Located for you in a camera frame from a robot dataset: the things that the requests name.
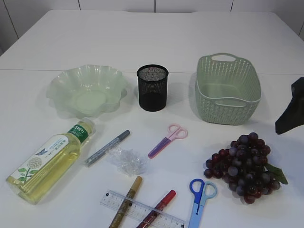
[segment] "butterfly graphic on label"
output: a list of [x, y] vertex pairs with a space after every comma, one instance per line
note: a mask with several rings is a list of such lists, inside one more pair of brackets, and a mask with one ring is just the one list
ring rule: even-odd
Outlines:
[[46, 152], [48, 152], [48, 151], [46, 151], [46, 149], [44, 148], [42, 151], [40, 151], [39, 153], [36, 153], [36, 155], [43, 155], [43, 154], [45, 154]]

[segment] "yellow liquid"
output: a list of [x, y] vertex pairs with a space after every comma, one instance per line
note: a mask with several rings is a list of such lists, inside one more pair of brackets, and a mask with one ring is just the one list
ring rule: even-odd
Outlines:
[[[78, 125], [84, 127], [91, 135], [91, 126], [81, 121], [78, 122]], [[28, 181], [23, 183], [12, 176], [6, 179], [13, 190], [31, 204], [37, 204], [80, 155], [81, 143], [79, 139], [71, 133], [61, 135], [68, 138], [68, 144]]]

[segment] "basket handle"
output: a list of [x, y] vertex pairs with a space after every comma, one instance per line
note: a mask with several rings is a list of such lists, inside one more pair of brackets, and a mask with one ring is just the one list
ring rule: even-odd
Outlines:
[[238, 58], [237, 56], [235, 56], [235, 55], [233, 55], [233, 54], [229, 54], [229, 53], [216, 53], [216, 54], [210, 55], [210, 58], [211, 58], [213, 61], [215, 61], [215, 60], [213, 59], [213, 57], [215, 57], [215, 56], [230, 56], [230, 57], [234, 58], [233, 61], [229, 61], [229, 62], [234, 62], [234, 61], [236, 61], [236, 59]]
[[[230, 101], [237, 101], [239, 102], [239, 105], [227, 105], [227, 104], [221, 104], [219, 103], [219, 101], [227, 101], [227, 100], [230, 100]], [[243, 107], [246, 107], [248, 104], [246, 103], [246, 101], [244, 101], [243, 99], [239, 99], [239, 98], [234, 98], [234, 97], [223, 97], [223, 98], [218, 98], [218, 99], [215, 99], [214, 101], [215, 104], [217, 105], [221, 105], [221, 106], [228, 106], [228, 107], [237, 107], [237, 108], [243, 108]]]

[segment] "white wall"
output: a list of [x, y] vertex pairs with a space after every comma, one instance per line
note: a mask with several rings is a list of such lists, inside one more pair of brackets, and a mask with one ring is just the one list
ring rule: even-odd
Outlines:
[[0, 0], [0, 49], [6, 51], [17, 39], [4, 2]]
[[296, 34], [304, 22], [304, 0], [234, 0], [232, 11], [274, 12]]
[[156, 0], [156, 12], [230, 11], [232, 0]]
[[21, 37], [49, 10], [79, 10], [78, 0], [4, 0]]
[[[0, 46], [8, 49], [49, 10], [154, 12], [154, 0], [0, 0]], [[304, 23], [304, 0], [155, 0], [156, 12], [275, 12], [295, 33]], [[304, 29], [301, 38], [304, 40]]]
[[82, 10], [154, 12], [154, 0], [79, 0]]

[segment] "scissors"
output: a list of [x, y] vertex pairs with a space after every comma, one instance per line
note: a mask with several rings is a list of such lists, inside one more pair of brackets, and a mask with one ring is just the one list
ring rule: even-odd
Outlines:
[[148, 154], [149, 158], [154, 158], [159, 152], [163, 150], [167, 145], [169, 145], [175, 139], [184, 139], [188, 136], [188, 131], [179, 126], [178, 124], [171, 124], [168, 127], [169, 134], [160, 141], [157, 146], [153, 148]]
[[[200, 182], [200, 189], [199, 191], [193, 190], [193, 183]], [[213, 187], [214, 192], [211, 195], [206, 194], [206, 187], [210, 185]], [[206, 200], [211, 199], [216, 196], [218, 189], [212, 182], [204, 182], [202, 179], [194, 179], [190, 182], [190, 190], [194, 194], [194, 203], [191, 212], [191, 218], [188, 228], [199, 228], [200, 226], [200, 219], [203, 214], [203, 210], [205, 207]]]

